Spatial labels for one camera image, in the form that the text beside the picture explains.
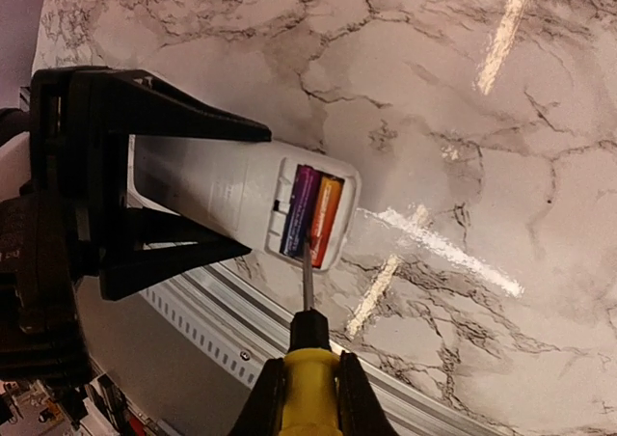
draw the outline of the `purple battery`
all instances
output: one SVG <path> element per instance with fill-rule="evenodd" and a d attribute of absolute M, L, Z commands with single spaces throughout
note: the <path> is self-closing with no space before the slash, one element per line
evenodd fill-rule
<path fill-rule="evenodd" d="M 295 258 L 302 254 L 303 242 L 317 202 L 321 174 L 310 166 L 298 166 L 291 190 L 291 203 L 282 233 L 281 253 Z"/>

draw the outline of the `screwdriver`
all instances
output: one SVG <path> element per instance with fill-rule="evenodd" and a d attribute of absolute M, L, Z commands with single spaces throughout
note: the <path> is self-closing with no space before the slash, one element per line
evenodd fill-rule
<path fill-rule="evenodd" d="M 314 308 L 308 238 L 302 285 L 304 309 L 291 321 L 289 350 L 283 358 L 285 400 L 279 436 L 342 436 L 336 396 L 339 358 L 330 347 L 328 319 Z"/>

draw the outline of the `yellow handle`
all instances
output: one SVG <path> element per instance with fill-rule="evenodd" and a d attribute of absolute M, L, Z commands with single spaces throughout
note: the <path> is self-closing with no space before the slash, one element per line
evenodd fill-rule
<path fill-rule="evenodd" d="M 338 429 L 338 356 L 325 349 L 299 349 L 284 357 L 285 404 L 279 436 L 342 436 Z"/>

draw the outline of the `orange battery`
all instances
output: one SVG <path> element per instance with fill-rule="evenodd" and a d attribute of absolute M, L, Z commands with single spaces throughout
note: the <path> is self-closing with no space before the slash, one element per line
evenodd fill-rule
<path fill-rule="evenodd" d="M 310 258 L 313 267 L 321 267 L 324 261 L 342 189 L 343 180 L 341 178 L 327 176 L 321 178 L 310 228 Z"/>

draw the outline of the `marble surface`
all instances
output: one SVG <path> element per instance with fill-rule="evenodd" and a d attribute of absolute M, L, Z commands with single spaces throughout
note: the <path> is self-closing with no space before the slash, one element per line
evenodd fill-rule
<path fill-rule="evenodd" d="M 35 68 L 145 68 L 353 164 L 335 338 L 503 434 L 615 434 L 617 0 L 526 0 L 484 94 L 509 1 L 45 0 Z M 295 268 L 229 266 L 301 306 Z"/>

